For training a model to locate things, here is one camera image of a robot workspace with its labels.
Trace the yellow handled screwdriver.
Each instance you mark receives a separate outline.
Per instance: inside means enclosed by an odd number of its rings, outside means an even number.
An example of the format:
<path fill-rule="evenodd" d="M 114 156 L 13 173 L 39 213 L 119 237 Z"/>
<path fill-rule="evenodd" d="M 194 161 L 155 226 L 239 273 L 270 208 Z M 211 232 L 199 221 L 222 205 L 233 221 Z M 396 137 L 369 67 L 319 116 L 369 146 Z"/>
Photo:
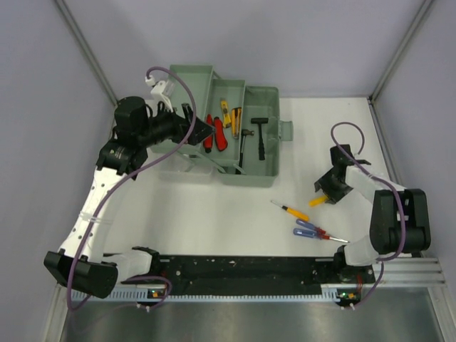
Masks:
<path fill-rule="evenodd" d="M 328 201 L 328 197 L 326 195 L 321 195 L 309 201 L 310 207 L 317 207 L 321 204 L 324 204 Z"/>

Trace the red handled pliers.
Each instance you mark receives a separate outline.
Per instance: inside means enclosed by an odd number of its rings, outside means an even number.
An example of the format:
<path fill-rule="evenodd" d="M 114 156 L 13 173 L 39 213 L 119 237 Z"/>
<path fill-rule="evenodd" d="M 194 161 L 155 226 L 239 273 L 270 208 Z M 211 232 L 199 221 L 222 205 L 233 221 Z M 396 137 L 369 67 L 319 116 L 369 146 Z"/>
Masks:
<path fill-rule="evenodd" d="M 219 117 L 213 118 L 210 114 L 207 115 L 206 123 L 213 125 L 215 133 L 204 140 L 203 146 L 206 153 L 211 153 L 213 147 L 216 147 L 219 152 L 223 152 L 228 147 L 227 139 L 224 135 L 223 122 Z"/>

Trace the yellow black utility knife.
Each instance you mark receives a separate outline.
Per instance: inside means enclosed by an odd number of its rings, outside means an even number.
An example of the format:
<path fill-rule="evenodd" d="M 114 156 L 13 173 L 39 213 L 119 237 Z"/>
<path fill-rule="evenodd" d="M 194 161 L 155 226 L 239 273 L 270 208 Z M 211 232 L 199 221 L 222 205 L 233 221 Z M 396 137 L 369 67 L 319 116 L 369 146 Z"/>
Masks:
<path fill-rule="evenodd" d="M 241 116 L 242 116 L 242 108 L 237 107 L 233 108 L 231 112 L 231 119 L 232 119 L 232 137 L 237 140 L 240 135 L 240 125 L 241 125 Z"/>

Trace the small black handled hammer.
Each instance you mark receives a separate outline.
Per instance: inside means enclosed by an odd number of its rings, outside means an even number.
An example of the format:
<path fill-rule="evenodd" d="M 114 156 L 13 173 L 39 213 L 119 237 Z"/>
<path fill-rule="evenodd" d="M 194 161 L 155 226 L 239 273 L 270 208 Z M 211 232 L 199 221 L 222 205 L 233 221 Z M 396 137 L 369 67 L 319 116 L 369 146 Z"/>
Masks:
<path fill-rule="evenodd" d="M 242 130 L 242 134 L 241 134 L 241 141 L 240 141 L 240 155 L 239 155 L 239 169 L 236 171 L 236 173 L 238 175 L 240 175 L 242 172 L 241 172 L 241 169 L 243 167 L 243 163 L 244 163 L 244 150 L 245 150 L 245 140 L 247 137 L 249 136 L 254 136 L 254 131 L 253 130 L 248 130 L 248 129 L 243 129 Z"/>

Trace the green toolbox with clear lid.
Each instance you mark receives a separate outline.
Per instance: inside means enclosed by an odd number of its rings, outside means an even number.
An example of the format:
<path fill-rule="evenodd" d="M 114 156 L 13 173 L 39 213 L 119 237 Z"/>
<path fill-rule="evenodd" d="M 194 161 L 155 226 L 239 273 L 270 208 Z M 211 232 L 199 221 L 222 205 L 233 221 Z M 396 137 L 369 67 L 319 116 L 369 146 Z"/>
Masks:
<path fill-rule="evenodd" d="M 225 185 L 271 187 L 280 145 L 294 137 L 293 123 L 281 119 L 278 89 L 222 78 L 210 65 L 174 64 L 170 70 L 192 91 L 199 120 L 214 134 L 161 162 L 162 177 L 194 182 L 216 172 Z"/>

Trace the black rubber mallet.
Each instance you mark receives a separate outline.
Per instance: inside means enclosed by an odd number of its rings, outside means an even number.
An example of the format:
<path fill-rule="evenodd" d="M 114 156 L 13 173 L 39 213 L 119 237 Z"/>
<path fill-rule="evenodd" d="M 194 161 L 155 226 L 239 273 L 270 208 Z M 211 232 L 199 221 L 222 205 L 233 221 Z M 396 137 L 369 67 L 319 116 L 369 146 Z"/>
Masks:
<path fill-rule="evenodd" d="M 268 122 L 269 122 L 268 118 L 252 118 L 251 119 L 251 124 L 258 126 L 258 131 L 259 131 L 258 152 L 259 152 L 260 161 L 265 160 L 265 148 L 264 148 L 262 128 L 263 128 L 263 125 L 266 125 Z"/>

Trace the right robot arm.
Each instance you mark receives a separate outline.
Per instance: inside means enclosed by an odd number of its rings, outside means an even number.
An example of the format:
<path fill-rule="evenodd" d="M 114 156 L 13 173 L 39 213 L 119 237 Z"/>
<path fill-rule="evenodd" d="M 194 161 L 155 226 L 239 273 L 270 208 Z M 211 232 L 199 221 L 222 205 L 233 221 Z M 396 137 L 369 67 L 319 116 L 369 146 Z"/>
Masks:
<path fill-rule="evenodd" d="M 314 182 L 326 204 L 338 204 L 352 191 L 370 202 L 366 235 L 344 244 L 334 254 L 333 275 L 350 281 L 360 267 L 390 261 L 399 254 L 414 254 L 430 247 L 430 221 L 426 194 L 408 189 L 371 171 L 367 160 L 357 160 L 349 145 L 330 149 L 331 169 Z"/>

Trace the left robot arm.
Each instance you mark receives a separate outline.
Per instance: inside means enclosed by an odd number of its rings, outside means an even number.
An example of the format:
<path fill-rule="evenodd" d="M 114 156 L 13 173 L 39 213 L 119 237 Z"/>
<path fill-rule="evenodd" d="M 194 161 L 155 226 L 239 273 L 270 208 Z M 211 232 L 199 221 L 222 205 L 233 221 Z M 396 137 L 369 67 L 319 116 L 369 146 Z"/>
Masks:
<path fill-rule="evenodd" d="M 198 145 L 214 134 L 214 128 L 200 120 L 196 102 L 182 104 L 182 113 L 164 102 L 152 109 L 143 98 L 121 99 L 114 112 L 110 139 L 99 152 L 93 182 L 76 223 L 56 252 L 48 252 L 45 268 L 61 286 L 104 299 L 115 285 L 139 276 L 157 281 L 162 267 L 157 253 L 147 247 L 133 247 L 122 254 L 104 255 L 105 241 L 125 191 L 138 174 L 172 153 L 147 163 L 147 149 L 171 140 L 177 149 Z"/>

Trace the blue screwdriver upper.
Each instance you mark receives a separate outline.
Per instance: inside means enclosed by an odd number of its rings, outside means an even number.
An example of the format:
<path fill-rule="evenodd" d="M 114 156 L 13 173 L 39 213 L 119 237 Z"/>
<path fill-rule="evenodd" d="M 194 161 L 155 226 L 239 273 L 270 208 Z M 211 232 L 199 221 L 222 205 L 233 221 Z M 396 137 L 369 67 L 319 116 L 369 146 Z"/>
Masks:
<path fill-rule="evenodd" d="M 328 232 L 327 232 L 326 230 L 324 230 L 324 229 L 322 229 L 322 228 L 320 228 L 320 227 L 317 227 L 317 226 L 313 225 L 312 223 L 307 222 L 307 221 L 305 221 L 305 220 L 297 219 L 297 220 L 296 220 L 296 223 L 297 223 L 299 226 L 301 226 L 301 227 L 303 227 L 303 228 L 306 228 L 306 229 L 309 229 L 309 230 L 311 230 L 311 231 L 313 231 L 313 232 L 316 232 L 316 233 L 318 233 L 318 234 L 328 234 Z"/>

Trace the blue screwdriver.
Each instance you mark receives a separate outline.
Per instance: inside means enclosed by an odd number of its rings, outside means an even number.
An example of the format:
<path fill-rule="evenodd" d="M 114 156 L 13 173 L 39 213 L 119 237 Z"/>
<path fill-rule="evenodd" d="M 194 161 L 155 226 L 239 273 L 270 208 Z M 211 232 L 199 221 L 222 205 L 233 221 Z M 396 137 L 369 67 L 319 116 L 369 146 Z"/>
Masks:
<path fill-rule="evenodd" d="M 296 220 L 296 223 L 297 223 L 299 226 L 301 226 L 301 227 L 303 227 L 303 228 L 306 228 L 306 229 L 309 229 L 309 230 L 311 230 L 311 231 L 313 231 L 313 232 L 316 232 L 316 233 L 318 233 L 318 234 L 328 234 L 328 232 L 327 232 L 326 230 L 324 230 L 324 229 L 322 229 L 322 228 L 320 228 L 320 227 L 317 227 L 317 226 L 313 225 L 312 223 L 307 222 L 307 221 L 305 221 L 305 220 L 297 219 L 297 220 Z"/>
<path fill-rule="evenodd" d="M 308 237 L 311 239 L 320 239 L 320 240 L 331 240 L 335 242 L 340 242 L 340 243 L 348 243 L 348 240 L 345 239 L 340 239 L 338 237 L 333 237 L 328 234 L 323 234 L 323 233 L 318 233 L 310 230 L 305 230 L 305 229 L 299 229 L 299 228 L 294 228 L 293 229 L 293 234 L 296 236 L 300 237 Z"/>

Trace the blue screwdriver lower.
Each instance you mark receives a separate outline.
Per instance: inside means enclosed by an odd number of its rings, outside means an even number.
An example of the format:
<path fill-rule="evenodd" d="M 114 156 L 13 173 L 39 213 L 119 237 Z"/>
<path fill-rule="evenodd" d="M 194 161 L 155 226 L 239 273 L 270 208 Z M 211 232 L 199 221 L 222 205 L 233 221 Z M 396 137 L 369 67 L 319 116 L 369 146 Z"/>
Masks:
<path fill-rule="evenodd" d="M 293 229 L 293 234 L 296 236 L 300 237 L 308 237 L 311 239 L 320 239 L 320 240 L 331 240 L 335 242 L 340 242 L 340 243 L 348 243 L 348 240 L 345 239 L 340 239 L 338 237 L 333 237 L 328 234 L 323 234 L 323 233 L 318 233 L 310 230 L 305 230 L 305 229 L 299 229 L 299 228 L 294 228 Z"/>

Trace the orange handled screwdriver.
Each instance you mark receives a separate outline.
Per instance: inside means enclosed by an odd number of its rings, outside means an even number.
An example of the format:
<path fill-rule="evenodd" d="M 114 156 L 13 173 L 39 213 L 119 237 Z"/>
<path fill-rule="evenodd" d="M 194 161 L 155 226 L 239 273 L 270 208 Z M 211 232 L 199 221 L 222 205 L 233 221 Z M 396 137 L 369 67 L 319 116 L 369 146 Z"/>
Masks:
<path fill-rule="evenodd" d="M 277 201 L 274 201 L 274 200 L 271 200 L 271 203 L 276 205 L 277 207 L 280 207 L 282 210 L 291 214 L 292 216 L 296 217 L 297 219 L 301 219 L 301 220 L 307 221 L 307 222 L 309 221 L 309 216 L 297 209 L 294 209 L 294 208 L 291 208 L 284 204 L 278 203 Z"/>

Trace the aluminium frame rail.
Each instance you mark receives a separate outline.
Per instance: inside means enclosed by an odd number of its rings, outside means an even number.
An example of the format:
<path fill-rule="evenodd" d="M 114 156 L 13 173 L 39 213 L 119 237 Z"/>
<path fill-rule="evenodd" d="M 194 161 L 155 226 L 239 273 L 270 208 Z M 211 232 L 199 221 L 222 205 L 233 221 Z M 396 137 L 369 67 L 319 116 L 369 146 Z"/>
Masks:
<path fill-rule="evenodd" d="M 148 276 L 152 263 L 159 261 L 159 254 L 134 251 L 132 259 L 124 254 L 110 255 L 99 262 L 76 261 L 69 256 L 48 256 L 46 267 L 62 285 L 69 285 L 95 296 L 105 296 L 116 284 L 147 284 L 159 276 Z M 398 258 L 381 266 L 370 266 L 375 280 L 381 278 L 387 286 L 432 286 L 444 283 L 437 260 L 426 258 Z M 351 286 L 349 284 L 322 284 L 322 286 Z"/>

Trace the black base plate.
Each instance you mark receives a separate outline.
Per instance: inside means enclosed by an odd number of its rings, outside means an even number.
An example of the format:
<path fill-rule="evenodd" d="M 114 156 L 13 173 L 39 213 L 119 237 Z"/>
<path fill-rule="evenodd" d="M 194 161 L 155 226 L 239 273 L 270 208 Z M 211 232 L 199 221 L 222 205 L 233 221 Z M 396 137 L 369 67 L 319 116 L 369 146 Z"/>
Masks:
<path fill-rule="evenodd" d="M 370 266 L 331 257 L 160 255 L 147 275 L 170 280 L 174 296 L 307 295 L 319 294 L 322 284 L 375 282 Z"/>

